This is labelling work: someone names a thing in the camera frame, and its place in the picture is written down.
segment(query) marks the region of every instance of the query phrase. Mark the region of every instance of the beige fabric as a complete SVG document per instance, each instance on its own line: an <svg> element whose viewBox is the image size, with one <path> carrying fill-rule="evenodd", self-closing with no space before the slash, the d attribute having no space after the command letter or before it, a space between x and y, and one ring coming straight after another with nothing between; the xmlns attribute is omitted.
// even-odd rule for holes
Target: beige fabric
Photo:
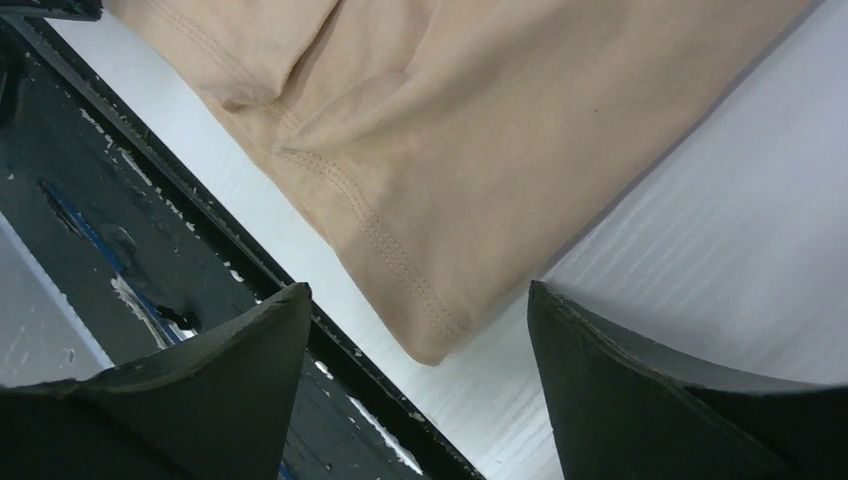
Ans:
<svg viewBox="0 0 848 480"><path fill-rule="evenodd" d="M107 0L433 365L808 3Z"/></svg>

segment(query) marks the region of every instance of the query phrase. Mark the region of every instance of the white tabletop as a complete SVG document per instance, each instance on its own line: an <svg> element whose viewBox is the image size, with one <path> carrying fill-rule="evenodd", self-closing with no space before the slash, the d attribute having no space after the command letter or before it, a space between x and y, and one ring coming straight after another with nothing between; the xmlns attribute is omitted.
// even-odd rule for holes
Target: white tabletop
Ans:
<svg viewBox="0 0 848 480"><path fill-rule="evenodd" d="M332 250L155 52L109 16L53 25L487 478L562 478L526 286L440 367L414 363ZM846 380L846 187L848 2L829 0L539 274L689 353L781 377Z"/></svg>

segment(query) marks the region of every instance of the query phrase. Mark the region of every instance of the stitching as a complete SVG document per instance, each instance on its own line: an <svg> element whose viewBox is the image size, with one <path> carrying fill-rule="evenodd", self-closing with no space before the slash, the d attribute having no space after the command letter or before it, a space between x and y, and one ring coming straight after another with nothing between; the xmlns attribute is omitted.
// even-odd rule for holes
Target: stitching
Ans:
<svg viewBox="0 0 848 480"><path fill-rule="evenodd" d="M216 63L223 66L227 70L228 73L230 73L234 77L237 77L240 80L246 80L246 79L256 80L256 77L253 76L252 74L250 74L249 70L247 70L244 67L243 64L241 64L237 59L233 60L230 55L228 55L225 51L223 51L221 45L213 37L210 37L208 34L203 35L205 32L203 32L203 30L196 23L185 18L184 16L182 16L178 12L170 10L167 7L167 5L165 5L165 4L155 4L150 0L145 0L145 2L148 5L150 5L151 7L153 7L154 9L156 9L157 11L159 11L160 14L167 17L167 19L171 20L171 23L174 25L174 27L176 27L178 30L182 31L183 33L187 34L188 37L190 39L194 40L194 42L199 47L201 47L204 50L204 52L206 52L206 54L209 55L209 57L212 60L215 60ZM235 68L234 65L230 63L230 61L234 61L235 66L241 67L241 69ZM281 108L279 108L279 106L277 104L271 104L271 105L263 104L262 108L265 109L267 112L271 113L272 115L276 116L276 117L283 117L282 119L285 119L285 120L288 121L287 126L289 126L289 127L295 126L295 125L293 125L293 120L296 119L297 117L294 116L294 119L293 119L294 112L288 111L287 109L281 109ZM289 152L289 153L292 156L294 156L295 158L298 158L299 160L301 160L303 162L311 163L316 168L321 166L320 163L319 163L320 160L323 160L324 162L328 163L329 166L332 167L331 170L335 170L334 172L331 171L331 173L335 174L337 179L333 179L332 177L330 177L329 175L327 175L327 173L325 173L323 171L319 171L319 170L316 170L316 169L309 168L306 165L300 164L298 162L291 160L291 158L288 158L288 160L290 162L294 163L295 165L298 165L298 166L305 168L309 171L312 171L314 173L317 173L319 175L324 176L325 178L330 180L330 182L333 183L333 185L336 188L339 189L339 191L342 193L342 195L345 197L345 199L348 201L348 203L354 209L354 212L357 214L356 215L357 216L357 222L360 224L360 227L363 229L363 231L368 236L372 245L380 252L381 256L383 256L384 260L386 260L386 262L389 264L389 267L395 273L395 275L403 281L404 286L407 288L407 290L412 295L412 297L415 300L417 300L418 302L423 301L427 305L427 307L429 307L429 310L431 310L432 313L434 313L436 315L436 318L439 320L439 323L444 324L443 318L442 318L441 315L439 315L438 309L436 309L432 305L432 303L430 302L430 298L435 299L436 303L441 308L442 313L444 313L446 315L448 322L447 322L447 324L444 324L444 327L446 327L451 333L462 335L462 332L469 332L470 331L470 328L468 328L464 325L460 325L458 322L456 322L456 320L451 316L450 312L448 312L447 309L445 309L444 305L441 303L439 298L433 293L433 289L432 289L432 286L430 285L430 283L420 273L420 271L418 271L418 269L413 265L409 256L398 245L397 241L391 235L391 233L388 231L388 229L385 227L385 225L382 223L380 218L376 214L373 213L373 207L371 207L371 205L368 204L367 200L364 200L364 198L363 198L363 201L364 201L365 205L367 206L367 208L364 207L362 205L362 203L360 203L360 200L357 197L362 196L361 188L359 187L359 185L356 184L356 182L352 178L350 178L350 176L347 174L346 171L344 171L344 169L342 169L341 166L336 164L334 161L324 159L323 157L320 157L320 156L318 156L318 155L316 155L312 152L305 152L306 155L310 157L311 161L307 160L303 156L299 155L297 152ZM345 189L343 189L341 187L341 185L339 185L339 183L336 180L341 181L349 190L351 190L351 192L350 193L346 192ZM373 231L373 233L378 237L380 242L383 244L383 248L380 248L380 246L375 243L374 238L372 237L371 233L369 233L369 231L368 231L369 227L370 227L370 230ZM384 238L384 236L389 237L389 240L391 241L391 245L386 243L386 239ZM406 260L406 262L398 259L397 256L395 255L395 253L392 250L398 250L400 255ZM388 251L389 255L392 257L392 259L394 259L394 262L397 262L397 264L403 269L405 275L401 275L400 272L395 268L394 262L392 262L388 257L386 257L386 251ZM414 275L413 275L412 272L409 271L409 269L407 268L407 266L404 263L408 263L410 265L410 267L412 268L412 270L415 273ZM407 280L410 280L414 284L415 288L417 290L419 290L419 292L425 298L423 298L423 299L419 298L415 294L415 292L412 290L412 287L409 285ZM424 288L422 288L422 286L419 284L418 280L423 282L424 286L427 289L429 289L429 291L426 291ZM442 336L446 336L445 332L433 322L433 319L430 317L430 315L427 314L426 312L425 312L425 315L427 316L427 319L429 320L430 324L437 331L439 331L439 333L441 333ZM457 332L456 330L454 330L451 327L456 327L460 331Z"/></svg>

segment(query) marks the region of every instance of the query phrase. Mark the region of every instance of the black object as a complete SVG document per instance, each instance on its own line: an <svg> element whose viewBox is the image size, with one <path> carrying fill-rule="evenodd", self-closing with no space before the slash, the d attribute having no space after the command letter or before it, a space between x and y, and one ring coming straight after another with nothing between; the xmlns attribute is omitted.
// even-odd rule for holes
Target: black object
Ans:
<svg viewBox="0 0 848 480"><path fill-rule="evenodd" d="M117 275L160 326L201 333L293 283L45 21L0 19L4 56L0 210L116 364L158 349ZM482 478L315 304L310 330L284 451L294 478Z"/></svg>
<svg viewBox="0 0 848 480"><path fill-rule="evenodd" d="M0 15L93 21L102 13L101 0L0 0Z"/></svg>
<svg viewBox="0 0 848 480"><path fill-rule="evenodd" d="M4 478L277 476L312 303L293 284L239 318L78 382L0 390Z"/></svg>
<svg viewBox="0 0 848 480"><path fill-rule="evenodd" d="M828 479L848 471L848 389L680 353L534 282L530 337L571 480Z"/></svg>

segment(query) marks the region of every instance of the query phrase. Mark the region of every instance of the double stitched seam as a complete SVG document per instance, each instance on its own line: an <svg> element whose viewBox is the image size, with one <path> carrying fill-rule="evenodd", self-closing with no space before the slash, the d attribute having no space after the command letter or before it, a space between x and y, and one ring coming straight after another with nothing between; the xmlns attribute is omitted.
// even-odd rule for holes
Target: double stitched seam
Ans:
<svg viewBox="0 0 848 480"><path fill-rule="evenodd" d="M242 64L240 64L240 62L238 62L237 59L235 59L235 64L236 64L235 66L232 65L232 64L229 64L229 62L227 61L228 59L226 58L227 55L225 55L225 52L221 48L220 44L218 44L214 40L214 38L210 37L208 34L205 34L205 32L196 23L194 23L194 22L190 21L189 19L183 17L178 12L171 10L170 8L167 7L167 5L157 4L155 2L151 2L150 0L145 0L145 1L148 3L148 5L150 5L151 7L153 7L157 11L159 11L159 13L161 13L164 17L166 17L167 20L170 20L170 23L172 23L172 25L175 28L177 28L178 30L185 33L191 40L194 41L194 43L197 44L198 47L200 47L208 55L208 57L210 59L216 61L216 63L218 63L220 66L224 67L225 70L227 70L227 72L229 74L238 77L237 79L242 80L242 81L248 80L248 79L251 79L251 78L253 80L256 80L255 77L252 77L252 75L249 73L249 71L247 69L245 69L244 66ZM265 109L266 111L268 111L269 113L271 113L272 115L277 116L278 118L282 117L282 119L284 119L285 121L288 122L287 126L289 126L289 127L294 126L293 118L292 118L291 114L289 114L289 112L287 112L286 110L280 109L277 105L273 105L273 104L272 105L267 105L267 104L262 105L262 108ZM451 334L450 336L462 336L462 335L466 334L467 332L469 332L470 331L469 328L464 327L462 325L459 325L453 319L453 317L450 315L450 313L444 308L444 305L441 304L438 297L434 294L432 286L429 284L427 279L417 270L417 268L414 267L414 265L412 265L410 258L407 256L407 254L404 252L404 250L398 245L397 241L395 241L395 239L391 235L391 233L388 232L385 225L383 225L383 223L381 222L380 218L376 214L373 213L373 209L371 208L370 205L367 204L367 201L365 201L366 206L363 206L362 203L360 203L360 200L359 200L358 197L362 196L361 189L353 181L353 179L351 179L350 176L335 162L325 160L322 157L320 157L320 156L318 156L314 153L311 153L311 152L306 152L306 154L309 157L311 157L311 160L307 160L306 158L301 156L299 153L293 152L293 151L287 152L287 155L284 155L284 157L289 157L288 160L291 163L293 163L293 164L295 164L295 165L297 165L301 168L304 168L308 171L317 173L317 174L327 178L342 193L342 195L348 201L350 206L353 208L354 213L357 216L357 221L358 221L360 227L363 229L363 231L368 236L369 240L371 241L371 244L377 249L377 251L380 252L381 256L388 263L389 267L395 273L395 275L398 278L401 279L404 286L409 291L409 293L412 295L412 297L416 301L418 301L419 303L423 302L423 304L426 305L427 308L425 309L425 312L427 312L427 310L429 309L432 313L434 313L436 315L436 319L439 321L440 324L442 324L444 327L446 327L448 329L448 331ZM313 165L315 168L310 168L307 165L296 162L291 157L297 158L302 162L309 163L309 164ZM320 170L317 169L317 168L321 167L319 161L323 161L325 163L328 163L329 166L332 167L330 173L334 174L334 176L336 177L335 179L333 177L331 177L330 175L328 175L326 172L320 171ZM343 188L342 185L339 184L339 181L341 181L342 184L344 184L344 186L347 187L348 191L346 191L346 189ZM382 235L381 235L380 230L378 230L377 226L379 226L380 229L382 230L382 233L383 233ZM374 238L371 235L371 232L369 232L369 230L371 230L378 237L378 239L380 240L380 243L382 243L382 245L383 245L382 247L377 245L377 243L374 241ZM390 241L392 242L391 245L386 242L384 235L389 237ZM403 262L402 260L398 259L393 250L398 250L400 255L406 260L406 262ZM386 251L388 251L388 254L391 256L391 259L388 256L386 256ZM405 275L401 274L401 272L399 272L397 270L397 268L394 265L395 263L397 263L403 269ZM409 269L407 268L405 263L410 264L410 266L412 267L412 270L414 271L414 275L413 275L412 272L409 271ZM424 285L426 286L426 288L428 290L425 290L424 288L421 287L421 285L418 283L418 281L415 278L416 276L424 283ZM411 281L414 284L415 289L417 289L425 298L423 298L423 299L419 298L418 295L415 294L412 286L409 285L408 280ZM433 298L435 300L435 302L441 308L442 312L447 317L448 322L443 321L443 318L442 318L441 315L439 315L438 310L430 302L430 298ZM448 334L442 328L440 328L439 325L436 324L436 322L433 321L433 319L430 317L429 313L425 313L425 315L426 315L428 321L430 322L430 324L444 338L447 339Z"/></svg>

